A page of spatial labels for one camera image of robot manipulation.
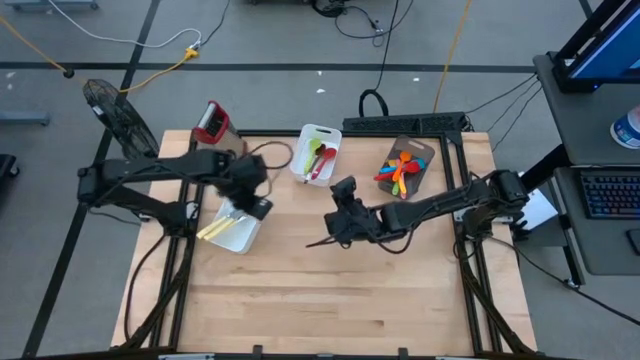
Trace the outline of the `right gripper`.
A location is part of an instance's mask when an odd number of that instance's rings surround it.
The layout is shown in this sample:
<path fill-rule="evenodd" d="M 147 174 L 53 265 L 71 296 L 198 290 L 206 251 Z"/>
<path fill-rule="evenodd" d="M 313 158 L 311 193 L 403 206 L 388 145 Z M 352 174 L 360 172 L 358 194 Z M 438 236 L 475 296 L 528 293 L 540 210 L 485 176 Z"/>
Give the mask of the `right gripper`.
<path fill-rule="evenodd" d="M 337 244 L 349 249 L 354 241 L 375 242 L 383 234 L 376 211 L 365 207 L 360 199 L 338 204 L 336 211 L 324 215 L 324 221 L 331 236 L 308 244 L 306 248 Z"/>

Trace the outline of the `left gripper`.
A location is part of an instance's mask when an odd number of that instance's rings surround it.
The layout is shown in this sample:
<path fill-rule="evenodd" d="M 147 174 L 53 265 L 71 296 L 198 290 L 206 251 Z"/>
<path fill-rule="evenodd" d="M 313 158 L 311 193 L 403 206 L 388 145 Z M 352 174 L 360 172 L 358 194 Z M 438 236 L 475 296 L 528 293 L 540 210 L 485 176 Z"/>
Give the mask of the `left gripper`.
<path fill-rule="evenodd" d="M 261 155 L 234 160 L 222 173 L 215 187 L 239 210 L 251 210 L 260 201 L 256 189 L 267 180 L 267 167 Z"/>

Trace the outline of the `red silicone spoon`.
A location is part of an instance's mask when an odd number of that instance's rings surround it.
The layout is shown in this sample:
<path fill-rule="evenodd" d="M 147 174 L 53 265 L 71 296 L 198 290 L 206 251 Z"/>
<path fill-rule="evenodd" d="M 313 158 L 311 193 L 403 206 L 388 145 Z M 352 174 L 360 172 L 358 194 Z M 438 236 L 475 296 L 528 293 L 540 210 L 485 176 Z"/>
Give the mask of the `red silicone spoon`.
<path fill-rule="evenodd" d="M 334 167 L 335 157 L 337 156 L 338 150 L 336 148 L 327 147 L 325 152 L 322 155 L 322 158 L 317 163 L 314 168 L 311 180 L 316 180 L 318 178 L 328 178 L 330 175 L 330 171 Z"/>

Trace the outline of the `large white plastic bin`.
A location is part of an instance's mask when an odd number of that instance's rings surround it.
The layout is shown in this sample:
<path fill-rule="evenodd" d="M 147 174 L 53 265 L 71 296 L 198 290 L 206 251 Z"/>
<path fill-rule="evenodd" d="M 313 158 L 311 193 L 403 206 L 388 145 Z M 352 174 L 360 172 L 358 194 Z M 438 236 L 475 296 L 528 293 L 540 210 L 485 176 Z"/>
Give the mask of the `large white plastic bin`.
<path fill-rule="evenodd" d="M 257 236 L 261 222 L 234 208 L 229 200 L 223 201 L 213 221 L 233 212 L 240 212 L 242 216 L 246 216 L 246 219 L 206 242 L 237 254 L 246 254 Z"/>

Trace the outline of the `red and silver grater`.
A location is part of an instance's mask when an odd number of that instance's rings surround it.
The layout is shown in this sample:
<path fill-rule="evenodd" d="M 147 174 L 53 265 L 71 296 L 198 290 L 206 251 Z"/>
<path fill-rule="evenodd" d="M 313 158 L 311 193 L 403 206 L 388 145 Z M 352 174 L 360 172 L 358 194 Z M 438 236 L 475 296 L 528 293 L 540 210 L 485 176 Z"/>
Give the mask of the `red and silver grater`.
<path fill-rule="evenodd" d="M 222 106 L 210 100 L 198 123 L 192 129 L 195 140 L 205 147 L 231 152 L 236 156 L 247 153 L 248 145 L 233 126 Z"/>

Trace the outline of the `small white plastic bin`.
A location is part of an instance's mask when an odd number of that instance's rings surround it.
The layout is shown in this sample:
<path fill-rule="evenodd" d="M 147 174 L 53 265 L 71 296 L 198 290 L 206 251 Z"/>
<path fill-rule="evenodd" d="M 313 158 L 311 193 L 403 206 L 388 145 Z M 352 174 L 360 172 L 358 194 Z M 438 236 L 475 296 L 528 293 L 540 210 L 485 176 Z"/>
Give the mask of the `small white plastic bin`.
<path fill-rule="evenodd" d="M 324 187 L 333 174 L 342 133 L 334 128 L 314 124 L 303 126 L 289 169 L 294 178 L 305 184 Z"/>

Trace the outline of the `gray translucent plastic bin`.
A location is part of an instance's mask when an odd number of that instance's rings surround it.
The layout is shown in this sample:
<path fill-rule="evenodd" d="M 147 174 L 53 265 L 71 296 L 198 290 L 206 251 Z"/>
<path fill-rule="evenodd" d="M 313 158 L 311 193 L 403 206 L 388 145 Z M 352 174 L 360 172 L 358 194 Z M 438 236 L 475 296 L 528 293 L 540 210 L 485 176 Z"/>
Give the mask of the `gray translucent plastic bin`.
<path fill-rule="evenodd" d="M 409 187 L 409 199 L 410 199 L 413 195 L 415 195 L 418 192 L 421 182 L 427 172 L 428 166 L 435 155 L 435 150 L 427 144 L 419 142 L 408 136 L 401 135 L 395 140 L 381 168 L 387 166 L 388 160 L 398 160 L 399 155 L 402 151 L 409 152 L 412 155 L 411 161 L 416 159 L 422 159 L 426 163 L 426 168 L 421 170 L 418 173 L 405 173 L 406 180 L 408 182 L 408 187 Z M 375 181 L 375 182 L 377 183 L 377 186 L 381 191 L 392 195 L 391 192 L 394 185 L 394 181 L 392 179 Z M 401 197 L 400 191 L 399 191 L 399 194 L 394 197 L 404 200 Z"/>

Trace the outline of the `black floor fan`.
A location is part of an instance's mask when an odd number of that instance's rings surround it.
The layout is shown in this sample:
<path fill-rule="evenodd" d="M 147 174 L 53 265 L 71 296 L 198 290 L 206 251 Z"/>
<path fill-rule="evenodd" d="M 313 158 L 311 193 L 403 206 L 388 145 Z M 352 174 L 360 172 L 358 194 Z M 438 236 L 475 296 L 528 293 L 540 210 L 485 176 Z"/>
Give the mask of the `black floor fan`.
<path fill-rule="evenodd" d="M 124 94 L 102 79 L 89 79 L 83 95 L 98 120 L 112 134 L 127 159 L 157 158 L 159 145 Z"/>

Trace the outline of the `gray side desk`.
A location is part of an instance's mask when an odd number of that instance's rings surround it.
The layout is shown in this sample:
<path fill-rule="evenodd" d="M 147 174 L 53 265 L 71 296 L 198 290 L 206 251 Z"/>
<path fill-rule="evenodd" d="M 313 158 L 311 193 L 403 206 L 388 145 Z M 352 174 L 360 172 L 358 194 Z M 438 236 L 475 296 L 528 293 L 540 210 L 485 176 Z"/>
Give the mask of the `gray side desk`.
<path fill-rule="evenodd" d="M 553 177 L 577 249 L 592 275 L 640 276 L 640 255 L 626 232 L 640 230 L 640 220 L 596 220 L 586 216 L 579 191 L 580 170 L 640 172 L 640 150 L 618 145 L 610 126 L 640 104 L 639 84 L 605 84 L 592 94 L 564 94 L 554 79 L 548 55 L 533 58 L 561 144 L 525 172 L 530 189 Z"/>

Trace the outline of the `black computer keyboard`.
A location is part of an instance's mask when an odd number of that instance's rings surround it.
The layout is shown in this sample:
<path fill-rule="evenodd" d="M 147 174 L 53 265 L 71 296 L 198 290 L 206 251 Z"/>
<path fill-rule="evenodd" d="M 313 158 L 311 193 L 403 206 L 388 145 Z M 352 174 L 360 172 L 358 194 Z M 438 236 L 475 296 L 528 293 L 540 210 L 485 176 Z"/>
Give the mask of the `black computer keyboard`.
<path fill-rule="evenodd" d="M 640 220 L 640 171 L 580 171 L 579 194 L 592 219 Z"/>

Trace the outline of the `white wipes canister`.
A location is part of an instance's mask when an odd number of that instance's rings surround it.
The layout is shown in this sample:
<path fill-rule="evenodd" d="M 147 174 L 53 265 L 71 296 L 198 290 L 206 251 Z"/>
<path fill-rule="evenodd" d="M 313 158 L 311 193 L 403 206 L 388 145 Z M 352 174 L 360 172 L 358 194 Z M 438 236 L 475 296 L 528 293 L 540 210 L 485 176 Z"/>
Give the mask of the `white wipes canister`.
<path fill-rule="evenodd" d="M 613 122 L 610 135 L 620 146 L 640 150 L 640 105 Z"/>

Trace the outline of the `computer monitor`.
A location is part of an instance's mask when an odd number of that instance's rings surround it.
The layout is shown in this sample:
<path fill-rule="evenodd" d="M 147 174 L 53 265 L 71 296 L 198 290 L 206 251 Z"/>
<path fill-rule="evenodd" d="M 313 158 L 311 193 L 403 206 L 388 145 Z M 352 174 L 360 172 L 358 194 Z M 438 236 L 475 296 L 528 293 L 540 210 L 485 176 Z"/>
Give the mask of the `computer monitor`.
<path fill-rule="evenodd" d="M 640 84 L 640 0 L 603 0 L 561 50 L 548 56 L 563 93 Z"/>

